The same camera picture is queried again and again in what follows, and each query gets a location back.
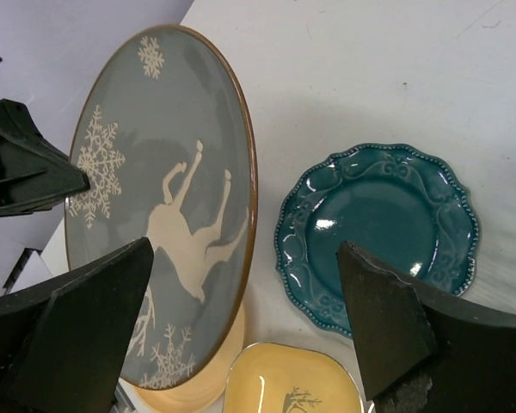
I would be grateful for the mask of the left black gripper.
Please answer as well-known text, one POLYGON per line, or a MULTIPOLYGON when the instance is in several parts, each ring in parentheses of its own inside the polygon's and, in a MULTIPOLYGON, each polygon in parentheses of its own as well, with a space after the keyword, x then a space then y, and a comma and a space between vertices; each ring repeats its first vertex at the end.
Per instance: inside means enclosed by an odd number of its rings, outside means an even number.
POLYGON ((43 137, 27 106, 0 90, 0 218, 48 211, 89 189, 87 174, 43 137))

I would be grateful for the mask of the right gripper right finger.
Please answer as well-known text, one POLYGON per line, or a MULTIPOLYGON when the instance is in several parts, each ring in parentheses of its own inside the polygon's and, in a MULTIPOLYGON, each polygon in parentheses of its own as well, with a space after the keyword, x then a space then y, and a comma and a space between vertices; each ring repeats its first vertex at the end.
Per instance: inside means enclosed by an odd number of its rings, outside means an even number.
POLYGON ((375 411, 516 412, 516 314, 446 293, 354 243, 336 258, 375 411))

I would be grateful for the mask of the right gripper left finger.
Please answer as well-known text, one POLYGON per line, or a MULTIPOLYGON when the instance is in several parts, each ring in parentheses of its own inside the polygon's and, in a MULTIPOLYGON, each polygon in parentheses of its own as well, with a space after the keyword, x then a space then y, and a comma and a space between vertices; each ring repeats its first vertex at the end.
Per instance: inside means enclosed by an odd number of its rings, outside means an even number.
POLYGON ((0 412, 108 412, 153 263, 141 237, 0 297, 0 412))

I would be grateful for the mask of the grey plate with deer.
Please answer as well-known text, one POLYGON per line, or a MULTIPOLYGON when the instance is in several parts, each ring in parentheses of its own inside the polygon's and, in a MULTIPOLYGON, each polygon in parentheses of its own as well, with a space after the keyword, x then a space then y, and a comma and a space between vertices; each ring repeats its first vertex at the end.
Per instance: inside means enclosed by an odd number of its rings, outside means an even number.
POLYGON ((254 251, 256 149, 234 71, 191 28, 133 35, 95 80, 70 159, 90 188, 65 203, 69 267, 141 237, 154 254, 121 378, 187 382, 227 337, 254 251))

